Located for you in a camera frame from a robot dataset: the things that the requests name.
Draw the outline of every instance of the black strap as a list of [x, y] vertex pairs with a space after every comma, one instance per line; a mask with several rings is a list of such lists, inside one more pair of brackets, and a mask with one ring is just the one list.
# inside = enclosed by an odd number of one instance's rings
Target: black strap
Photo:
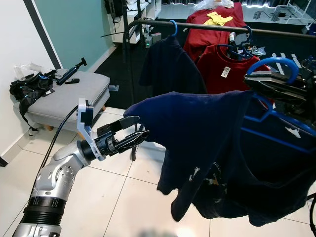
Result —
[[32, 131], [36, 131], [38, 132], [39, 130], [37, 128], [33, 128], [30, 124], [29, 124], [29, 121], [26, 119], [25, 117], [25, 113], [27, 112], [28, 108], [29, 108], [30, 104], [27, 100], [27, 98], [23, 98], [21, 101], [20, 101], [20, 105], [19, 105], [19, 110], [20, 110], [20, 114], [22, 116], [22, 118], [24, 119], [24, 121], [28, 124], [28, 126], [30, 126], [29, 128], [29, 136], [32, 136], [30, 135], [30, 129]]

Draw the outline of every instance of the black cord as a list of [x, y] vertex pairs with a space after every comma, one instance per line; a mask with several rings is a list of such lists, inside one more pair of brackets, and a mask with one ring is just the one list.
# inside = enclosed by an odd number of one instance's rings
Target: black cord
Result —
[[289, 16], [278, 16], [278, 18], [280, 18], [280, 17], [282, 17], [282, 18], [291, 18], [292, 17], [292, 15], [289, 15]]
[[[56, 140], [57, 140], [57, 137], [58, 137], [59, 132], [61, 131], [61, 129], [62, 129], [62, 127], [64, 126], [64, 124], [65, 124], [65, 122], [67, 121], [67, 119], [69, 119], [69, 117], [77, 110], [77, 108], [78, 108], [78, 105], [77, 105], [76, 107], [74, 107], [74, 108], [69, 112], [69, 114], [67, 114], [67, 116], [64, 118], [64, 120], [63, 120], [63, 121], [61, 122], [61, 124], [59, 125], [59, 127], [58, 127], [58, 129], [57, 129], [57, 131], [56, 131], [56, 133], [55, 133], [55, 136], [53, 137], [53, 140], [51, 141], [50, 146], [49, 146], [49, 148], [48, 148], [48, 150], [47, 150], [47, 152], [46, 152], [46, 155], [45, 155], [45, 157], [44, 157], [44, 159], [43, 159], [43, 162], [41, 163], [41, 165], [40, 165], [40, 167], [39, 167], [39, 171], [38, 171], [38, 173], [37, 173], [37, 175], [36, 175], [36, 178], [37, 178], [37, 176], [39, 175], [40, 170], [45, 166], [45, 164], [46, 164], [46, 162], [47, 162], [47, 160], [48, 160], [48, 158], [49, 158], [49, 154], [50, 154], [51, 150], [53, 149], [53, 146], [54, 146], [54, 144], [55, 144], [55, 142], [56, 142]], [[34, 190], [34, 188], [35, 188], [35, 184], [36, 184], [36, 179], [35, 179], [35, 181], [34, 181], [34, 183], [33, 183], [33, 187], [32, 187], [32, 191], [31, 191], [31, 194], [30, 194], [29, 201], [31, 200], [31, 195], [32, 195], [32, 192], [33, 192], [33, 190]]]
[[311, 227], [311, 230], [312, 230], [314, 236], [316, 237], [316, 227], [315, 227], [314, 221], [313, 221], [313, 211], [314, 211], [315, 203], [316, 203], [316, 198], [313, 199], [311, 209], [310, 209], [310, 227]]
[[124, 32], [117, 32], [117, 33], [113, 33], [113, 34], [108, 34], [108, 35], [101, 36], [100, 38], [105, 37], [105, 36], [116, 35], [116, 34], [123, 34], [123, 33], [124, 33]]
[[269, 17], [269, 18], [271, 18], [272, 19], [272, 17], [270, 17], [267, 13], [265, 13], [264, 11], [261, 11], [261, 12], [263, 12], [267, 17]]

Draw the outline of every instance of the dark blue shirt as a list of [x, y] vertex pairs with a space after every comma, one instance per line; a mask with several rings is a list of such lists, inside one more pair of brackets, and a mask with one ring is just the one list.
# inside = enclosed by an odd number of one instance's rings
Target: dark blue shirt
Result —
[[207, 94], [203, 78], [175, 36], [150, 47], [139, 79], [153, 86], [153, 96], [168, 92]]
[[305, 205], [316, 179], [316, 156], [241, 131], [246, 127], [305, 149], [316, 139], [279, 118], [262, 123], [265, 108], [251, 91], [217, 95], [168, 93], [131, 106], [124, 116], [139, 116], [148, 141], [166, 147], [157, 189], [178, 188], [171, 213], [179, 221], [191, 203], [205, 218], [249, 215], [261, 226]]

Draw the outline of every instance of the white wall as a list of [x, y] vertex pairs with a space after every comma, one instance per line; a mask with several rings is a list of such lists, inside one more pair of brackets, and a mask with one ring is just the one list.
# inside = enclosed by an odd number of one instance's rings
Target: white wall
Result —
[[16, 80], [13, 66], [53, 64], [21, 0], [0, 1], [0, 156], [28, 130], [19, 113], [13, 111], [9, 85]]

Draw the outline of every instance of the white floor tile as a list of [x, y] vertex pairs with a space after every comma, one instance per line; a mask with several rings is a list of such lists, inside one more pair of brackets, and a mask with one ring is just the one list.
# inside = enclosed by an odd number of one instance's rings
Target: white floor tile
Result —
[[0, 236], [27, 202], [43, 158], [22, 150], [11, 163], [0, 168]]
[[165, 149], [157, 149], [155, 144], [143, 142], [137, 149], [129, 177], [157, 184], [161, 174]]
[[[97, 128], [102, 127], [108, 123], [114, 122], [118, 119], [123, 118], [121, 115], [103, 113], [100, 118], [96, 121], [95, 125], [93, 126], [92, 130], [96, 131]], [[115, 138], [119, 141], [129, 134], [135, 132], [135, 128], [129, 127], [127, 129], [121, 130], [116, 133]], [[91, 167], [106, 170], [109, 172], [127, 175], [130, 165], [132, 164], [131, 161], [131, 150], [128, 150], [121, 154], [116, 154], [114, 156], [107, 156], [104, 161], [94, 160], [91, 162]]]
[[316, 193], [316, 182], [314, 182], [308, 190], [308, 195]]
[[113, 108], [113, 107], [106, 107], [105, 113], [110, 113], [110, 114], [116, 114], [116, 115], [123, 115], [125, 110], [123, 109], [118, 109], [118, 108]]
[[[36, 136], [34, 136], [34, 138], [24, 147], [24, 149], [27, 151], [36, 152], [36, 153], [45, 155], [51, 143], [51, 140], [53, 139], [56, 133], [56, 130], [57, 130], [56, 128], [54, 128], [54, 130], [52, 131], [41, 129], [39, 133]], [[61, 130], [50, 155], [51, 156], [54, 155], [54, 153], [58, 151], [60, 148], [71, 143], [71, 141], [73, 140], [75, 136], [76, 136], [75, 132], [68, 131], [68, 130]]]
[[210, 237], [313, 237], [310, 226], [287, 219], [255, 227], [248, 217], [211, 220]]
[[310, 210], [307, 206], [307, 203], [302, 208], [285, 216], [284, 218], [309, 224], [310, 223]]
[[21, 152], [22, 148], [17, 144], [13, 144], [9, 150], [7, 150], [3, 155], [2, 158], [10, 163], [13, 159]]
[[[311, 209], [311, 205], [312, 205], [312, 201], [307, 201], [307, 206], [309, 210]], [[313, 222], [314, 224], [316, 223], [316, 207], [314, 207], [314, 211], [313, 211]]]
[[22, 220], [23, 217], [23, 210], [27, 205], [25, 205], [22, 210], [20, 211], [19, 215], [16, 217], [16, 219], [14, 220], [14, 222], [12, 223], [12, 225], [10, 226], [10, 228], [7, 230], [7, 232], [5, 233], [5, 235], [3, 237], [12, 237], [17, 226], [20, 224], [20, 221]]
[[127, 178], [105, 237], [209, 237], [209, 220], [202, 218], [195, 207], [191, 206], [184, 218], [175, 222], [170, 205], [177, 191], [164, 196], [156, 188]]
[[61, 237], [102, 237], [124, 180], [89, 167], [79, 171], [61, 222]]
[[28, 133], [25, 133], [18, 141], [17, 144], [20, 148], [25, 148], [25, 146], [32, 140], [32, 136], [29, 136]]

